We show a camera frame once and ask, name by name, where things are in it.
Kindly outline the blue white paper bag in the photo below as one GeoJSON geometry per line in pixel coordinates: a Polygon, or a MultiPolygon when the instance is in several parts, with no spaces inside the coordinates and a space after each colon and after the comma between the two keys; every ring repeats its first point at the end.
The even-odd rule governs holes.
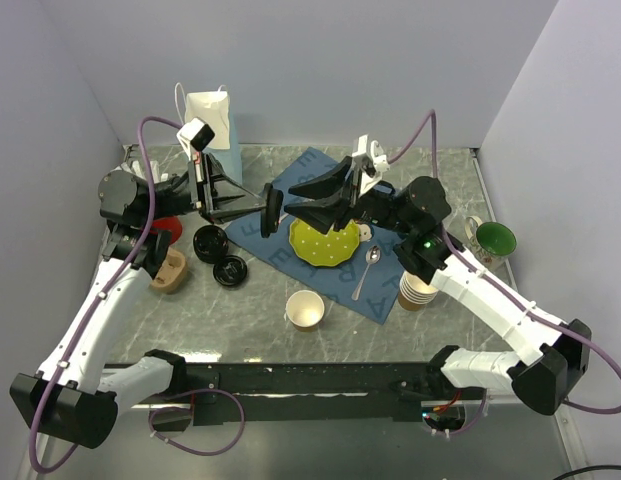
{"type": "Polygon", "coordinates": [[[227,86],[187,93],[183,85],[177,82],[174,86],[174,103],[183,124],[199,118],[211,127],[215,136],[205,152],[211,153],[221,163],[230,179],[242,184],[243,164],[227,86]]]}

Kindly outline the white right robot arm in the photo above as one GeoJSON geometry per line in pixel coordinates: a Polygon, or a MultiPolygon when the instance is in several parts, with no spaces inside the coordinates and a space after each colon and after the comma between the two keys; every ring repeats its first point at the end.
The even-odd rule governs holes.
{"type": "Polygon", "coordinates": [[[439,179],[419,176],[396,191],[380,176],[369,158],[345,157],[291,186],[289,194],[300,200],[284,210],[321,233],[351,220],[397,233],[393,251],[404,270],[459,302],[509,345],[505,352],[441,349],[427,375],[434,396],[450,398],[465,388],[503,391],[539,414],[554,414],[587,370],[589,327],[537,308],[445,233],[451,207],[439,179]]]}

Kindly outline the brown paper cup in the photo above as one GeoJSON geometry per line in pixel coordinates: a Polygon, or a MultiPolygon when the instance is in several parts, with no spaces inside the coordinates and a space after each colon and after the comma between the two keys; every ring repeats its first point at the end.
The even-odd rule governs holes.
{"type": "Polygon", "coordinates": [[[302,332],[316,330],[325,313],[325,305],[319,294],[300,290],[292,294],[285,305],[284,319],[302,332]]]}

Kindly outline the black cup lid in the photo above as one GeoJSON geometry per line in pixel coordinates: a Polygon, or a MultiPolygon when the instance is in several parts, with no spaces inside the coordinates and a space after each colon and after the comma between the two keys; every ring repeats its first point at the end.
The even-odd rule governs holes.
{"type": "Polygon", "coordinates": [[[282,191],[271,183],[264,186],[265,206],[261,210],[260,233],[262,238],[269,238],[276,233],[280,224],[280,211],[284,200],[282,191]]]}

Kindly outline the stack of brown paper cups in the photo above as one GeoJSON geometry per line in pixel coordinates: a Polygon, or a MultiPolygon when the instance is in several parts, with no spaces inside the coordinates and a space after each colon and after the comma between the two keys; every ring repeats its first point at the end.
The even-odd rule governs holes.
{"type": "Polygon", "coordinates": [[[439,293],[418,276],[405,271],[399,282],[399,305],[406,311],[417,311],[430,303],[439,293]]]}

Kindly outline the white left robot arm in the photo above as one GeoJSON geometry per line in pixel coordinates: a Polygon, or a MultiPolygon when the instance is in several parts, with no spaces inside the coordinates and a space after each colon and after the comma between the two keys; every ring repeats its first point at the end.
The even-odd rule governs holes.
{"type": "Polygon", "coordinates": [[[148,352],[111,380],[102,376],[119,330],[168,253],[170,232],[149,231],[147,221],[197,211],[221,224],[265,212],[272,191],[270,185],[260,194],[247,190],[210,154],[189,161],[182,176],[155,186],[122,168],[102,178],[100,214],[109,234],[94,282],[55,350],[35,374],[17,375],[10,387],[33,435],[94,449],[135,404],[155,394],[175,402],[187,393],[185,359],[161,350],[148,352]]]}

